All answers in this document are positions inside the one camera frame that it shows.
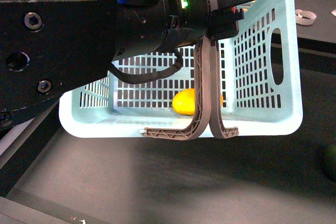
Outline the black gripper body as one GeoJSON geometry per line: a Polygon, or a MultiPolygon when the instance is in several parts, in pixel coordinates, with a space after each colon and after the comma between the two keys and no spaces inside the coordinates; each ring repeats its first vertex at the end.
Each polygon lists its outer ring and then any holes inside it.
{"type": "Polygon", "coordinates": [[[244,11],[237,6],[222,7],[219,0],[209,0],[211,17],[207,35],[211,40],[235,37],[239,32],[238,21],[244,19],[244,11]]]}

